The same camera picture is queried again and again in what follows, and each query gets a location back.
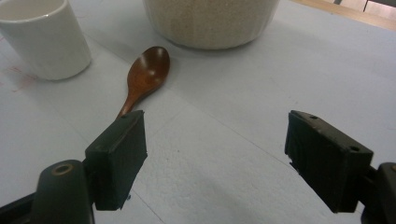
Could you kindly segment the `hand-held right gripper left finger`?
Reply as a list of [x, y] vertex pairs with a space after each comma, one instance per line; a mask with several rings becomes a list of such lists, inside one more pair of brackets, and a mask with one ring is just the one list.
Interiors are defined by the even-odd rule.
[[96, 209], [121, 209], [148, 156], [144, 112], [136, 110], [116, 119], [88, 146], [85, 155]]

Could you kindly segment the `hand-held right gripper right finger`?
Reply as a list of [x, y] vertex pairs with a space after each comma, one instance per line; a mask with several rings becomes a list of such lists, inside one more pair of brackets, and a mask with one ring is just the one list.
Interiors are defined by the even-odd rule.
[[368, 172], [374, 156], [372, 150], [323, 119], [292, 110], [285, 154], [332, 212], [356, 209], [357, 179]]

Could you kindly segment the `brown wooden spoon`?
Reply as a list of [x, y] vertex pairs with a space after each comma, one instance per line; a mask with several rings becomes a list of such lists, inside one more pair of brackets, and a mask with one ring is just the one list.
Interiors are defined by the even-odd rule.
[[165, 82], [170, 70], [170, 56], [164, 47], [145, 50], [132, 64], [127, 77], [127, 97], [118, 117], [131, 112], [142, 99]]

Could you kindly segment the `white cup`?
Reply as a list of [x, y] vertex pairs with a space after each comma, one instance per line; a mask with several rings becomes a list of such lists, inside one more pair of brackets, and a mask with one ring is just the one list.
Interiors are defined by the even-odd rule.
[[73, 77], [92, 60], [68, 0], [0, 0], [0, 35], [41, 79]]

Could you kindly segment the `white ribbed bowl of grains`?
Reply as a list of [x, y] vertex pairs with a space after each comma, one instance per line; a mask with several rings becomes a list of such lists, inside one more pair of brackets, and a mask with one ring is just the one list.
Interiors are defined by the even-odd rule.
[[229, 49], [257, 38], [280, 0], [143, 0], [153, 28], [194, 49]]

